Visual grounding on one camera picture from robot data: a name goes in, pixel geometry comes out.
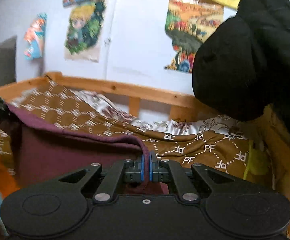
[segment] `blond hair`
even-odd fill
[[[91,15],[95,11],[95,8],[96,8],[95,4],[86,4],[86,5],[79,6],[75,8],[74,10],[72,10],[70,14],[70,18],[72,20],[82,19],[84,21],[87,21],[91,18]]]

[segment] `silver screw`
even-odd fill
[[[110,199],[110,195],[108,195],[107,193],[99,193],[95,195],[95,199],[102,202],[107,201]]]
[[[185,193],[182,198],[187,201],[194,201],[198,199],[198,196],[195,193]]]
[[[150,204],[150,200],[149,200],[149,199],[144,199],[144,200],[143,200],[143,203],[146,204],[146,205],[147,205],[147,204]]]

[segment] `wooden bed frame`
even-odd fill
[[[178,92],[138,86],[133,84],[63,76],[61,72],[49,72],[44,77],[12,83],[0,87],[0,96],[7,102],[21,96],[24,90],[44,85],[51,79],[66,87],[124,95],[129,98],[129,113],[138,117],[141,99],[171,105],[170,119],[197,121],[197,113],[217,115],[217,112],[199,102],[194,96]],[[290,135],[270,107],[264,115],[252,122],[258,128],[271,152],[275,167],[276,189],[290,200]]]

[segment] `black jacket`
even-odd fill
[[[290,1],[241,0],[196,53],[193,90],[240,121],[273,103],[290,132]]]

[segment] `maroon garment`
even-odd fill
[[[135,160],[144,154],[147,160],[144,182],[133,192],[163,193],[158,183],[148,183],[149,151],[138,137],[111,138],[62,130],[22,109],[13,106],[9,109],[16,115],[14,121],[4,120],[0,127],[11,136],[16,173],[22,186],[49,180],[91,163],[101,163],[106,168],[117,160]]]

